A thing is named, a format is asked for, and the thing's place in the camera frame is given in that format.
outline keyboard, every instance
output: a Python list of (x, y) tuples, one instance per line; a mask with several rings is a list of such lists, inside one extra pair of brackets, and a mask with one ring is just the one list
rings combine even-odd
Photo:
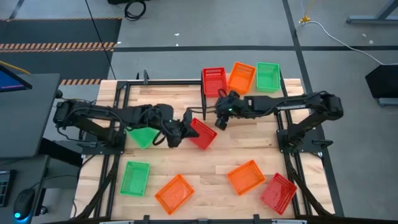
[(0, 170), (0, 207), (7, 206), (15, 170)]

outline plastic basket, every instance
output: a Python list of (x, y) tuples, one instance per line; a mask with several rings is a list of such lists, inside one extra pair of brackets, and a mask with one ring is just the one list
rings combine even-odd
[(266, 178), (254, 160), (250, 160), (235, 170), (232, 170), (227, 174), (227, 177), (239, 196), (242, 196), (266, 181)]
[(296, 185), (276, 173), (261, 194), (260, 199), (279, 215), (283, 215), (296, 190)]
[(176, 175), (166, 186), (155, 194), (156, 200), (167, 214), (173, 214), (195, 191), (181, 174)]
[(248, 93), (255, 74), (255, 67), (235, 62), (231, 75), (229, 76), (228, 88), (230, 90), (235, 90), (240, 95)]
[(142, 197), (145, 194), (149, 175), (149, 164), (141, 162), (127, 162), (124, 171), (120, 194)]
[(191, 127), (199, 134), (199, 137), (190, 138), (189, 140), (203, 150), (206, 149), (217, 136), (217, 132), (213, 131), (196, 118), (192, 119)]
[(202, 76), (206, 97), (218, 97), (219, 89), (227, 90), (225, 68), (204, 68)]
[(257, 63), (257, 90), (267, 92), (280, 90), (280, 71), (278, 64)]
[(127, 132), (141, 149), (149, 147), (152, 144), (152, 140), (154, 140), (156, 134), (158, 133), (157, 130), (152, 128), (140, 128)]

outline green basket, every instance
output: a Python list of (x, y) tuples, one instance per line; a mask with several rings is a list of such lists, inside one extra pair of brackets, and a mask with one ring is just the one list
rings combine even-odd
[(152, 144), (152, 140), (154, 140), (158, 131), (152, 128), (140, 128), (127, 131), (127, 133), (141, 149), (145, 149)]
[(278, 64), (257, 63), (257, 90), (271, 93), (280, 90), (280, 72)]
[(124, 171), (120, 194), (142, 197), (145, 194), (149, 175), (149, 164), (142, 162), (127, 162)]

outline floor mat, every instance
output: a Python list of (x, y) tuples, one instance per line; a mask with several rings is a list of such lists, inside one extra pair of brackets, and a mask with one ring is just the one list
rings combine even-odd
[[(107, 52), (109, 59), (112, 52)], [(64, 85), (98, 84), (107, 79), (108, 59), (103, 50), (76, 52), (19, 52), (0, 53), (0, 60), (17, 65), (32, 74), (59, 73)], [(78, 82), (71, 80), (89, 80)]]
[[(103, 42), (118, 40), (121, 18), (94, 20)], [(12, 19), (0, 21), (0, 43), (99, 42), (93, 21), (81, 19)]]
[(62, 85), (95, 85), (107, 79), (121, 19), (0, 21), (0, 60), (30, 73), (59, 73)]

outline red basket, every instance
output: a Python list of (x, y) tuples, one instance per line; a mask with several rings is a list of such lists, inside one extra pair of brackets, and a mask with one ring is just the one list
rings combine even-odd
[(201, 149), (206, 149), (217, 136), (217, 132), (213, 131), (196, 118), (192, 120), (191, 127), (199, 134), (199, 137), (190, 138), (189, 140)]
[(227, 90), (225, 68), (204, 68), (202, 70), (203, 86), (206, 97), (218, 97), (218, 90)]
[(283, 215), (296, 190), (296, 185), (276, 173), (261, 194), (260, 199), (279, 215)]

